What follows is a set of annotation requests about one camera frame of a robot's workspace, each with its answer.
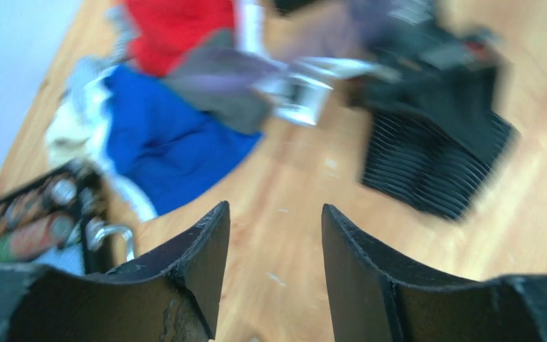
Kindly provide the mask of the black pinstriped underwear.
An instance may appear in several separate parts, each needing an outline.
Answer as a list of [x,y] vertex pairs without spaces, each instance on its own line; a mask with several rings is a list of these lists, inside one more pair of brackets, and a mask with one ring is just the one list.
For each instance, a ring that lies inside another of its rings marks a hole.
[[430,124],[378,113],[361,182],[420,212],[459,221],[516,132],[495,113],[491,123],[495,147],[482,162]]

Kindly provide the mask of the red underwear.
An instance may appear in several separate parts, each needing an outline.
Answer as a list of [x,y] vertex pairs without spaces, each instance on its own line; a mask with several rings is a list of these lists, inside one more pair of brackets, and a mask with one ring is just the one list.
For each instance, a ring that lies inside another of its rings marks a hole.
[[128,0],[122,2],[138,31],[130,52],[151,76],[165,76],[211,32],[234,28],[230,0]]

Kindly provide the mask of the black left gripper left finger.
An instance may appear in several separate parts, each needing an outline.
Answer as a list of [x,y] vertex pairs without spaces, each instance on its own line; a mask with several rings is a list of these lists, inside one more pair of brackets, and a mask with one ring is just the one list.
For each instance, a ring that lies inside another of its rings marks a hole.
[[105,274],[0,264],[0,341],[209,341],[230,235],[220,202],[196,224]]

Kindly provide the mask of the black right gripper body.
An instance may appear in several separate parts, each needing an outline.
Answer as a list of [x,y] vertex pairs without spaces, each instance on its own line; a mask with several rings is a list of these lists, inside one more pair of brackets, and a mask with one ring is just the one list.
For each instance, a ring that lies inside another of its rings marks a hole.
[[501,154],[505,123],[492,101],[504,62],[484,34],[440,27],[435,1],[351,1],[349,14],[366,49],[398,74],[365,86],[365,108],[417,123],[408,135],[425,149],[441,135],[473,156]]

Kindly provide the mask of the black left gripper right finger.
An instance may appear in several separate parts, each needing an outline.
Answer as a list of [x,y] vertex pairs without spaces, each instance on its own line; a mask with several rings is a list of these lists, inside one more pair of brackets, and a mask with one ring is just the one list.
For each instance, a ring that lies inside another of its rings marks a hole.
[[465,279],[405,256],[331,204],[321,217],[337,341],[547,341],[547,275]]

